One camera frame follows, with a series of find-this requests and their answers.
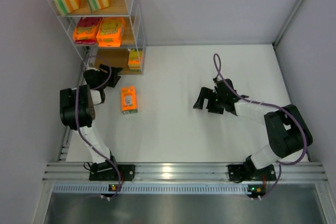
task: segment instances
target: aluminum frame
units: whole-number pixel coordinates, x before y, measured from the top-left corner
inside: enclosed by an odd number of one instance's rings
[[[231,163],[135,163],[135,178],[132,182],[124,182],[124,185],[132,188],[133,193],[137,193],[139,190],[139,193],[142,194],[144,192],[141,188],[148,188],[149,186],[154,188],[152,190],[162,187],[190,188],[209,186],[225,188],[235,186],[237,184],[230,182],[228,179],[227,165],[229,164]],[[276,165],[275,171],[278,174],[279,168]],[[104,186],[106,184],[115,184],[116,182],[89,181],[89,172],[84,169],[83,163],[49,163],[43,176],[43,188],[32,223],[44,222],[54,186],[66,186],[69,183],[78,186],[83,184],[88,185],[87,193],[92,193],[90,185]],[[254,185],[260,184],[260,182],[243,182],[240,185],[244,187],[248,184]],[[304,162],[294,166],[283,166],[279,184],[315,185],[327,223],[336,223],[335,199],[333,198],[328,178],[321,163]],[[173,193],[185,194],[186,192],[183,189],[180,191],[175,189]],[[211,194],[225,193],[223,193],[223,190],[222,192],[218,190],[212,191]]]
[[[282,28],[280,29],[280,33],[278,34],[277,38],[275,39],[273,45],[274,47],[278,47],[278,45],[280,44],[282,38],[284,37],[284,34],[286,33],[288,27],[290,26],[290,24],[292,24],[294,18],[296,17],[296,15],[298,14],[298,12],[300,11],[303,3],[305,2],[305,0],[297,0],[297,2],[295,3],[293,9],[290,11],[288,17],[286,18],[285,23],[283,24]]]

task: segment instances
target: gray wall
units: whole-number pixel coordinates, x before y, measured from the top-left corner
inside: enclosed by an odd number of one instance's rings
[[[46,0],[0,6],[0,216],[30,223],[64,132],[59,90],[76,83],[79,57]]]
[[[314,137],[310,152],[322,161],[336,195],[336,0],[307,0],[278,52],[290,93]]]

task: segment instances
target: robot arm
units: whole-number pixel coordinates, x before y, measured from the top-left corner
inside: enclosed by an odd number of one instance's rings
[[[200,95],[194,105],[194,109],[202,109],[204,99],[208,99],[207,109],[210,113],[223,114],[224,110],[235,116],[244,116],[266,127],[269,143],[257,153],[248,156],[240,168],[243,176],[242,180],[250,180],[262,175],[272,164],[290,154],[303,148],[302,135],[294,124],[287,118],[287,115],[277,109],[262,106],[260,104],[248,103],[240,100],[222,80],[213,79],[215,89],[211,90],[202,87]],[[230,79],[226,79],[231,88],[233,84]],[[312,144],[312,136],[296,106],[290,104],[283,107],[301,125],[307,146]]]
[[[78,130],[80,130],[82,136],[85,138],[83,138],[85,145],[88,147],[92,157],[89,180],[118,180],[118,173],[110,162],[112,161],[117,165],[116,159],[105,145],[94,125],[94,119],[96,118],[94,107],[96,104],[104,102],[104,92],[103,90],[91,90],[89,85],[82,85],[78,89],[79,129],[76,125],[75,114],[76,89],[64,89],[60,91],[60,117],[62,123],[65,126],[69,126],[70,129],[75,130],[77,134],[79,134]],[[117,167],[120,173],[123,174],[125,181],[133,180],[135,176],[134,165],[117,165]]]

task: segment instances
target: metal extrusion bar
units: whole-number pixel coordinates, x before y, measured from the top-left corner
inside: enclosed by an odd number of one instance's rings
[[[135,178],[125,184],[234,184],[228,179],[227,165],[229,164],[231,163],[135,163]],[[97,183],[89,181],[89,172],[84,169],[83,163],[66,162],[49,163],[43,181],[45,183]],[[295,166],[283,166],[279,183],[327,184],[328,179],[321,163],[300,163]],[[260,182],[242,184],[260,184]]]
[[[283,38],[285,32],[287,31],[288,27],[290,26],[290,24],[292,23],[293,19],[297,15],[298,11],[302,7],[304,1],[305,0],[297,0],[297,2],[295,3],[295,5],[294,5],[293,9],[291,10],[288,18],[286,19],[284,25],[282,26],[279,35],[277,36],[277,38],[274,41],[274,47],[275,48],[279,45],[279,43],[282,40],[282,38]]]
[[[53,192],[54,183],[42,184],[39,201],[36,205],[32,224],[41,224],[45,222],[51,194]]]
[[[336,224],[336,202],[330,185],[316,184],[315,187],[327,224]]]
[[[110,194],[109,184],[79,184],[56,183],[53,193],[61,194]],[[248,185],[223,185],[223,184],[123,184],[118,194],[191,194],[191,195],[224,195],[224,194],[251,194]]]

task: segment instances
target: purple cable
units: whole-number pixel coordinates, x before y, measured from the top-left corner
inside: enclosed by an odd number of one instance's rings
[[[108,78],[106,79],[106,81],[104,81],[101,85],[95,87],[93,90],[96,90],[98,88],[101,88],[103,87],[108,81],[109,79],[111,78],[111,75],[112,75],[112,69],[111,69],[111,66],[109,64],[109,62],[104,59],[103,57],[101,56],[90,56],[89,58],[96,58],[96,57],[99,57],[101,59],[103,59],[106,63],[107,63],[107,66],[109,67],[109,76]],[[112,167],[115,169],[115,171],[117,172],[117,175],[118,175],[118,190],[115,192],[115,194],[113,194],[113,196],[111,198],[113,198],[114,196],[117,195],[118,191],[121,190],[120,188],[120,181],[121,181],[121,175],[120,175],[120,172],[117,168],[117,166],[115,165],[115,163],[108,157],[104,156],[102,153],[100,153],[95,147],[92,146],[92,144],[83,136],[82,132],[80,131],[80,127],[79,127],[79,119],[78,119],[78,104],[79,104],[79,87],[77,87],[76,89],[76,101],[75,101],[75,120],[76,120],[76,127],[77,127],[77,130],[78,130],[78,134],[80,135],[80,137],[84,140],[84,142],[89,145],[94,152],[96,152],[99,156],[101,156],[102,158],[104,158],[107,162],[109,162]]]
[[[75,206],[77,206],[78,204],[82,203],[83,201],[90,199],[90,198],[96,198],[96,197],[100,197],[99,195],[89,195],[89,196],[85,196],[79,200],[77,200],[76,203],[74,203],[71,207],[69,207],[67,210],[65,210],[64,212],[62,212],[61,214],[57,214],[56,213],[56,208],[55,205],[51,206],[52,209],[52,214],[56,216],[56,218],[62,218],[64,217],[70,210],[72,210]]]
[[[277,186],[278,182],[280,181],[282,168],[281,168],[281,164],[279,162],[277,163],[279,164],[279,174],[278,174],[277,180],[274,182],[271,188],[263,196],[261,196],[261,199],[265,199],[274,190],[274,188]]]
[[[110,63],[104,57],[96,55],[96,56],[89,56],[88,59],[90,59],[90,58],[101,58],[105,63],[107,63],[107,66],[109,67],[109,70],[110,70],[109,71],[109,76],[107,77],[107,79],[101,85],[99,85],[99,86],[97,86],[95,88],[92,88],[93,90],[97,90],[97,89],[103,87],[110,80],[110,78],[112,76],[112,69],[111,69]]]
[[[218,67],[217,65],[217,62],[216,62],[216,57],[218,58],[218,61],[219,61],[219,65],[220,67]],[[253,103],[253,104],[258,104],[258,105],[263,105],[263,106],[267,106],[267,107],[271,107],[271,108],[276,108],[280,111],[282,111],[283,113],[285,113],[289,118],[291,118],[293,120],[293,122],[295,123],[295,125],[297,126],[297,128],[299,129],[300,133],[301,133],[301,136],[302,136],[302,139],[303,139],[303,150],[302,150],[302,153],[301,153],[301,156],[294,162],[290,162],[290,163],[283,163],[283,162],[280,162],[278,161],[279,164],[281,165],[295,165],[297,164],[298,162],[300,162],[306,152],[307,152],[307,139],[306,139],[306,135],[305,133],[303,132],[303,129],[300,125],[300,123],[298,122],[298,120],[295,119],[294,116],[292,116],[287,110],[285,110],[284,108],[278,106],[278,105],[275,105],[275,104],[272,104],[272,103],[266,103],[266,102],[258,102],[258,101],[253,101],[253,100],[249,100],[249,99],[246,99],[244,97],[242,97],[241,95],[239,95],[233,88],[231,88],[231,86],[229,85],[229,83],[227,83],[227,81],[224,79],[224,77],[222,76],[221,74],[221,66],[222,66],[222,61],[219,57],[218,54],[214,54],[214,64],[215,64],[215,68],[217,70],[217,76],[220,76],[222,81],[225,83],[225,85],[230,89],[230,91],[238,98],[240,98],[241,100],[245,101],[245,102],[248,102],[248,103]]]

